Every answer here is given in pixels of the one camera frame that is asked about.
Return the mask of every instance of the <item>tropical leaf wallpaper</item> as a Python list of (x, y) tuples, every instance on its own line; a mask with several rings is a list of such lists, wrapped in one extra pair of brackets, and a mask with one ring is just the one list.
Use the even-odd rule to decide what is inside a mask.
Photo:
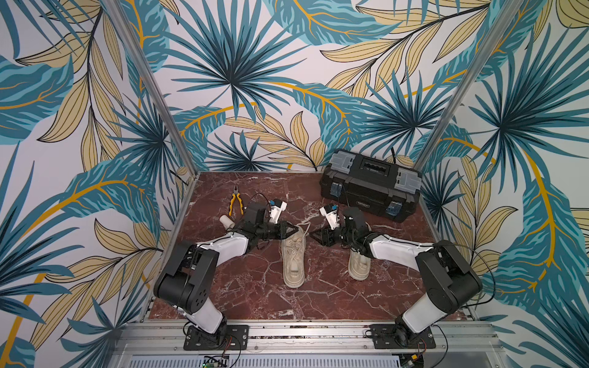
[(589, 367), (587, 9), (524, 1), (424, 168), (428, 209), (470, 249), (474, 308), (513, 367)]
[(144, 50), (199, 170), (319, 171), (338, 148), (412, 166), (504, 2), (170, 0)]
[[(124, 9), (157, 70), (162, 5)], [(102, 367), (194, 178), (99, 1), (0, 12), (0, 367)]]

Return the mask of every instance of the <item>red marble floor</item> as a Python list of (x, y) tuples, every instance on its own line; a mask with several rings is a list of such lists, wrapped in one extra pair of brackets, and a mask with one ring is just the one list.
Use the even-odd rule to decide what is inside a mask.
[[(310, 221), (310, 230), (326, 224), (319, 208), (331, 202), (320, 195), (321, 174), (202, 173), (191, 199), (178, 241), (204, 241), (224, 234), (219, 217), (227, 214), (235, 184), (244, 204), (261, 192), (268, 199), (288, 203), (281, 220)], [(425, 218), (417, 212), (402, 223), (366, 214), (375, 231), (413, 241), (433, 241)], [(260, 243), (243, 257), (217, 268), (211, 300), (228, 319), (394, 319), (424, 294), (419, 273), (396, 263), (372, 260), (370, 276), (356, 281), (348, 275), (350, 250), (322, 247), (307, 237), (305, 283), (298, 289), (284, 285), (280, 241)], [(455, 314), (452, 319), (464, 319)], [(161, 300), (152, 319), (178, 318)]]

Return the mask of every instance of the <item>pliers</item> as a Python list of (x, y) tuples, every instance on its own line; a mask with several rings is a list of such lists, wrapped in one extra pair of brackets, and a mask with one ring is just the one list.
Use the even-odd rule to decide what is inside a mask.
[(237, 188), (237, 184), (235, 188), (233, 188), (233, 195), (231, 197), (231, 204), (229, 204), (229, 216), (233, 212), (233, 203), (235, 202), (235, 198), (239, 200), (239, 209), (241, 210), (241, 214), (243, 215), (243, 202), (241, 201), (241, 194), (239, 194), (239, 189)]

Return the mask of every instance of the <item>cable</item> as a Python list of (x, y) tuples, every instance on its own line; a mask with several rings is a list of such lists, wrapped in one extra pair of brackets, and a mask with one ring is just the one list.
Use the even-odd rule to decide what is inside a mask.
[(479, 256), (479, 258), (483, 261), (483, 263), (485, 263), (485, 266), (489, 270), (489, 273), (491, 274), (491, 278), (493, 279), (493, 295), (491, 295), (491, 298), (489, 300), (484, 301), (483, 303), (477, 302), (475, 304), (466, 304), (466, 305), (464, 305), (462, 307), (463, 308), (466, 308), (466, 307), (476, 307), (476, 306), (480, 306), (482, 304), (489, 303), (491, 300), (493, 300), (495, 298), (495, 293), (497, 292), (497, 284), (495, 282), (495, 275), (493, 275), (493, 271), (491, 271), (491, 268), (490, 268), (489, 264), (487, 263), (487, 261), (485, 261), (485, 259), (476, 250), (471, 249), (470, 247), (467, 247), (467, 246), (463, 246), (461, 244), (443, 244), (442, 247), (449, 247), (450, 245), (457, 246), (457, 247), (467, 248), (467, 249), (470, 249), (471, 251), (473, 251), (474, 253), (476, 253)]
[(393, 164), (397, 165), (397, 156), (395, 155), (395, 147), (391, 146), (391, 154), (393, 155)]
[(233, 366), (235, 365), (235, 363), (237, 363), (237, 361), (239, 360), (239, 358), (241, 357), (241, 341), (239, 341), (238, 338), (235, 337), (235, 339), (237, 340), (237, 343), (239, 344), (239, 355), (237, 356), (237, 359), (235, 360), (235, 362), (233, 362), (233, 364), (231, 364), (231, 366), (229, 368), (233, 368)]
[(446, 340), (446, 351), (444, 352), (444, 355), (442, 355), (442, 359), (440, 359), (436, 364), (434, 364), (430, 368), (437, 367), (438, 364), (442, 363), (444, 358), (446, 358), (446, 354), (448, 354), (448, 338), (446, 337), (446, 334), (444, 333), (444, 331), (442, 331), (442, 328), (438, 324), (434, 324), (433, 326), (436, 326), (437, 328), (439, 328), (442, 335), (444, 335), (444, 339)]

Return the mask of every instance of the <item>sneaker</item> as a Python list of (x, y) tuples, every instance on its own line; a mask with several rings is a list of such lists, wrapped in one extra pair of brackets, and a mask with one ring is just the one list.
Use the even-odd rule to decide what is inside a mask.
[(280, 242), (282, 248), (282, 265), (284, 283), (293, 289), (305, 281), (305, 232), (299, 231)]
[(350, 249), (350, 260), (348, 261), (348, 273), (354, 280), (362, 281), (370, 274), (370, 258), (354, 252)]

